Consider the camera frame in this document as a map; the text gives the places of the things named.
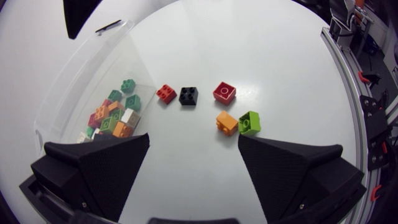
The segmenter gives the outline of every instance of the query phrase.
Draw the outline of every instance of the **black bracket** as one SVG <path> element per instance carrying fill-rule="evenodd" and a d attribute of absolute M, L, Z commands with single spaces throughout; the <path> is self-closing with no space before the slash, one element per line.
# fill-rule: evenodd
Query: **black bracket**
<path fill-rule="evenodd" d="M 386 141 L 392 128 L 387 125 L 386 112 L 377 100 L 368 96 L 359 99 L 368 138 L 368 170 L 374 170 L 388 164 Z"/>

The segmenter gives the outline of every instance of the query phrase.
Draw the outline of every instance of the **white table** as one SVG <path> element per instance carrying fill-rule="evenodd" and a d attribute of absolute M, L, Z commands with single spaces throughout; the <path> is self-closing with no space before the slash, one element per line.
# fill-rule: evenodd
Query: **white table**
<path fill-rule="evenodd" d="M 195 86 L 196 107 L 155 96 L 136 134 L 150 148 L 127 199 L 121 223 L 150 217 L 208 220 L 235 217 L 265 223 L 238 150 L 216 116 L 257 111 L 257 136 L 312 145 L 341 144 L 356 163 L 354 126 L 339 71 L 320 38 L 317 15 L 290 0 L 179 1 L 140 22 L 131 35 L 157 87 Z M 212 91 L 237 89 L 224 106 Z"/>

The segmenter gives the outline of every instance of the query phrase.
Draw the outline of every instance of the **metal rail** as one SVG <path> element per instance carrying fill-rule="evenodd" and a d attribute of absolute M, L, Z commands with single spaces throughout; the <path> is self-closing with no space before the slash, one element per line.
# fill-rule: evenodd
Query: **metal rail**
<path fill-rule="evenodd" d="M 346 217 L 346 223 L 366 223 L 370 219 L 374 208 L 374 202 L 370 201 L 371 191 L 379 183 L 380 169 L 368 171 L 368 141 L 359 96 L 372 97 L 372 93 L 369 87 L 359 80 L 358 72 L 361 67 L 352 51 L 347 47 L 337 45 L 332 39 L 328 28 L 324 27 L 322 29 L 321 38 L 336 63 L 347 92 L 354 121 L 356 167 L 365 174 L 362 184 L 367 188 L 362 199 Z"/>

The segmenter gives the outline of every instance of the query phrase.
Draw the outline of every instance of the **dark green brick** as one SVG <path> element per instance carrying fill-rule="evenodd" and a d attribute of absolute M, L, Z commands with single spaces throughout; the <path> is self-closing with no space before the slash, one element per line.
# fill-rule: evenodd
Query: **dark green brick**
<path fill-rule="evenodd" d="M 112 102 L 119 101 L 122 99 L 122 93 L 117 90 L 112 90 L 111 94 L 109 94 L 108 99 L 112 100 Z"/>
<path fill-rule="evenodd" d="M 92 127 L 87 127 L 86 134 L 89 138 L 92 137 L 93 133 L 94 133 L 94 129 Z"/>
<path fill-rule="evenodd" d="M 122 86 L 120 87 L 120 90 L 123 93 L 132 93 L 134 91 L 134 87 L 136 87 L 136 83 L 134 80 L 124 80 Z"/>
<path fill-rule="evenodd" d="M 138 111 L 141 108 L 141 99 L 137 95 L 132 95 L 126 99 L 125 107 Z"/>

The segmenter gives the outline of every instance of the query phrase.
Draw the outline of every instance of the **toy brick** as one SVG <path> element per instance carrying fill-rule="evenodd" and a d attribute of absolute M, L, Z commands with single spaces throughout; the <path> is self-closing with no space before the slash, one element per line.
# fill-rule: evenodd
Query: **toy brick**
<path fill-rule="evenodd" d="M 216 118 L 217 128 L 224 132 L 225 135 L 231 136 L 238 130 L 238 121 L 236 121 L 226 111 L 222 111 Z"/>
<path fill-rule="evenodd" d="M 109 106 L 111 103 L 113 103 L 112 100 L 110 100 L 110 99 L 105 99 L 101 106 Z"/>
<path fill-rule="evenodd" d="M 124 106 L 119 102 L 115 101 L 108 106 L 109 113 L 111 114 L 113 111 L 117 109 L 122 109 L 124 111 Z"/>
<path fill-rule="evenodd" d="M 239 118 L 239 133 L 253 135 L 261 130 L 259 113 L 249 111 Z"/>
<path fill-rule="evenodd" d="M 101 128 L 99 129 L 99 131 L 101 131 L 104 134 L 112 134 L 114 128 L 116 127 L 117 122 L 118 121 L 115 120 L 113 117 L 105 118 L 102 121 Z"/>
<path fill-rule="evenodd" d="M 102 122 L 105 118 L 109 116 L 109 109 L 107 106 L 100 106 L 99 108 L 95 109 L 94 120 L 97 123 Z"/>
<path fill-rule="evenodd" d="M 132 79 L 124 80 L 122 86 L 120 87 L 120 90 L 123 93 L 132 93 L 134 91 L 134 87 L 136 86 L 136 83 Z"/>
<path fill-rule="evenodd" d="M 168 85 L 163 85 L 161 89 L 157 90 L 156 95 L 165 103 L 169 104 L 177 94 Z"/>
<path fill-rule="evenodd" d="M 92 127 L 90 127 L 90 126 L 87 127 L 86 134 L 87 134 L 87 136 L 88 136 L 89 138 L 92 137 L 93 133 L 94 133 L 94 128 L 92 128 Z"/>
<path fill-rule="evenodd" d="M 123 114 L 124 114 L 124 110 L 117 109 L 117 110 L 113 111 L 113 113 L 111 114 L 111 117 L 114 118 L 116 121 L 120 121 Z"/>
<path fill-rule="evenodd" d="M 95 121 L 95 113 L 90 115 L 90 118 L 88 120 L 88 126 L 92 127 L 93 129 L 99 128 L 101 126 L 101 122 Z"/>
<path fill-rule="evenodd" d="M 96 134 L 100 134 L 100 129 L 99 128 L 94 129 L 94 132 L 93 132 L 93 135 L 91 136 L 91 139 L 94 139 L 94 136 Z"/>
<path fill-rule="evenodd" d="M 108 96 L 108 99 L 112 100 L 113 102 L 120 101 L 122 99 L 122 93 L 117 90 L 112 90 L 111 94 Z"/>
<path fill-rule="evenodd" d="M 132 128 L 132 131 L 134 131 L 140 118 L 141 117 L 137 114 L 137 112 L 128 108 L 124 112 L 120 121 L 128 125 L 130 128 Z"/>
<path fill-rule="evenodd" d="M 116 124 L 116 127 L 113 131 L 113 135 L 118 138 L 126 138 L 126 137 L 129 137 L 131 134 L 132 134 L 132 129 L 129 128 L 123 122 L 118 121 L 118 123 Z"/>
<path fill-rule="evenodd" d="M 91 142 L 91 139 L 87 137 L 85 133 L 80 133 L 76 142 L 77 143 Z"/>
<path fill-rule="evenodd" d="M 139 111 L 141 108 L 141 99 L 138 95 L 132 95 L 126 99 L 126 108 Z"/>
<path fill-rule="evenodd" d="M 198 100 L 198 90 L 196 87 L 181 88 L 180 98 L 181 105 L 196 105 Z"/>
<path fill-rule="evenodd" d="M 221 82 L 216 88 L 216 90 L 213 92 L 214 98 L 227 106 L 233 100 L 235 94 L 236 94 L 235 87 L 225 82 Z"/>

